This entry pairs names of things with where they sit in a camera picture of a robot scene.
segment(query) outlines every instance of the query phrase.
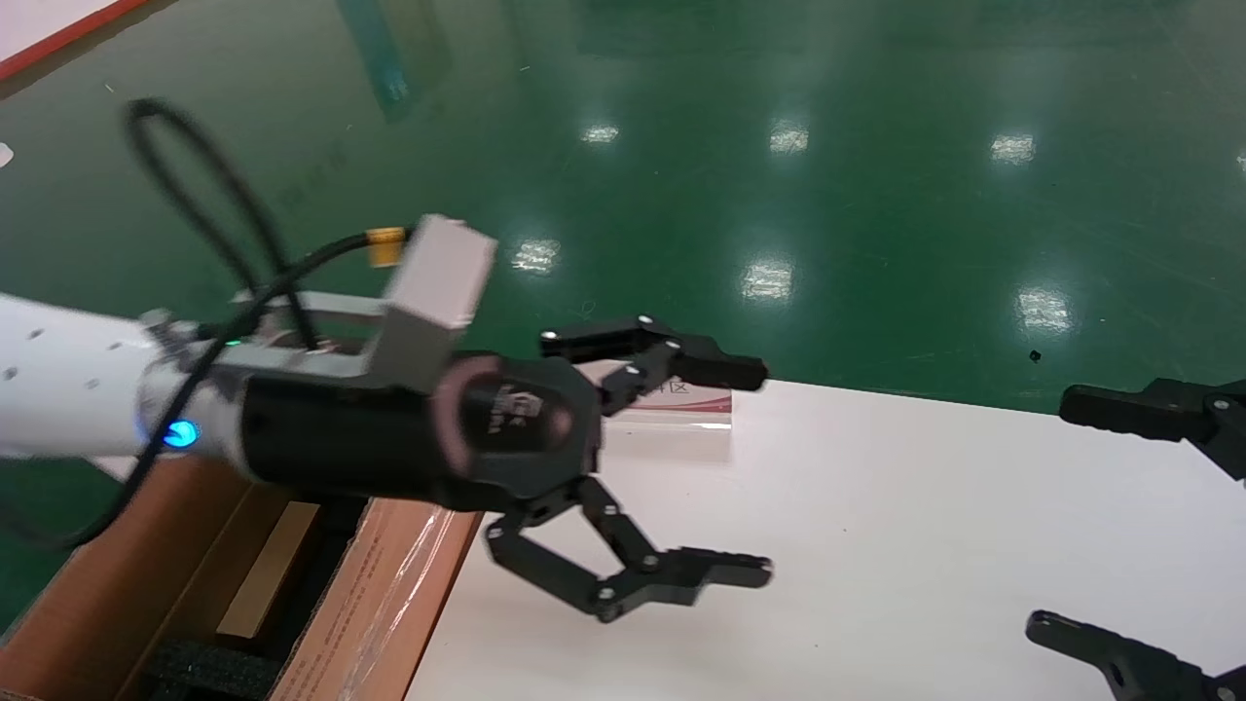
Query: white table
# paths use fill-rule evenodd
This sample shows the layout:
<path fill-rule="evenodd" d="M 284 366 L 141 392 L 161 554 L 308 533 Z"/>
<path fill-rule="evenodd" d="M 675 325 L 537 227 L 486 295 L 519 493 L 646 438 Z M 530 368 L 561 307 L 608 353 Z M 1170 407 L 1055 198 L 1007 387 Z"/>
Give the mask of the white table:
<path fill-rule="evenodd" d="M 409 701 L 1110 701 L 1024 637 L 1034 609 L 1246 662 L 1246 492 L 1186 445 L 782 382 L 738 396 L 726 463 L 607 437 L 602 478 L 655 545 L 766 555 L 774 581 L 603 625 L 477 540 Z M 533 535 L 613 572 L 578 512 Z"/>

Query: red stripe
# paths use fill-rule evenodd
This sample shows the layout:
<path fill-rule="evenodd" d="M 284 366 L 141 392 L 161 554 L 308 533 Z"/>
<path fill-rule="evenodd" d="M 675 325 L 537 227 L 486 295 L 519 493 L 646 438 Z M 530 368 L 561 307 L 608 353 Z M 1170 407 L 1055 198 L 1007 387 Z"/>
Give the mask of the red stripe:
<path fill-rule="evenodd" d="M 91 34 L 112 20 L 116 20 L 121 15 L 138 7 L 143 2 L 147 2 L 147 0 L 117 0 L 112 5 L 91 12 L 56 34 L 31 44 L 26 49 L 22 49 L 4 61 L 0 61 L 0 80 L 5 80 L 25 68 L 29 68 L 30 66 L 55 54 L 57 50 L 69 46 L 78 39 L 82 39 L 87 34 Z"/>

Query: cardboard box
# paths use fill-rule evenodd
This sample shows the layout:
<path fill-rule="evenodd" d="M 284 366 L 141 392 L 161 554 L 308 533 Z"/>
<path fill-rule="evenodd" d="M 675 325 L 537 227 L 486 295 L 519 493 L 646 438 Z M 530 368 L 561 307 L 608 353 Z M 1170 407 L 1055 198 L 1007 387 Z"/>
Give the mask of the cardboard box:
<path fill-rule="evenodd" d="M 374 499 L 270 701 L 401 701 L 478 525 Z"/>
<path fill-rule="evenodd" d="M 0 647 L 0 699 L 146 701 L 145 661 L 162 640 L 216 640 L 289 501 L 224 464 L 158 464 Z M 354 684 L 361 699 L 401 700 L 477 523 L 374 501 L 272 699 L 336 700 Z"/>

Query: white surface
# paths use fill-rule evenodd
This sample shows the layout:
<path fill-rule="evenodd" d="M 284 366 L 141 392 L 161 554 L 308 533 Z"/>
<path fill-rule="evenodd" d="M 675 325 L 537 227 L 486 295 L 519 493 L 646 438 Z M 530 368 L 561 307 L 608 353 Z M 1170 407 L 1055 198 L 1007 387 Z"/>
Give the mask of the white surface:
<path fill-rule="evenodd" d="M 0 0 L 0 61 L 116 0 Z"/>
<path fill-rule="evenodd" d="M 1246 492 L 1191 447 L 780 382 L 736 401 L 730 463 L 613 432 L 602 476 L 655 545 L 770 557 L 769 588 L 602 625 L 477 537 L 407 700 L 1109 700 L 1025 639 L 1034 609 L 1210 674 L 1246 659 Z M 578 513 L 536 533 L 612 572 Z"/>
<path fill-rule="evenodd" d="M 155 357 L 133 320 L 0 294 L 0 456 L 133 454 Z"/>

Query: plastic wrap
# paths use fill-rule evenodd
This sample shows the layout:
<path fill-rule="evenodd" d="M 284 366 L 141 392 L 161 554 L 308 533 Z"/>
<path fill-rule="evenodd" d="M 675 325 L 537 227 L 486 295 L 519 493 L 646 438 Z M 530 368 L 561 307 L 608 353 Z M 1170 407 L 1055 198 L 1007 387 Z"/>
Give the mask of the plastic wrap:
<path fill-rule="evenodd" d="M 477 524 L 374 499 L 270 699 L 401 701 Z"/>
<path fill-rule="evenodd" d="M 579 371 L 597 383 L 621 366 L 623 361 L 597 361 L 579 366 Z M 731 391 L 697 387 L 679 379 L 670 379 L 607 423 L 644 430 L 729 432 Z"/>

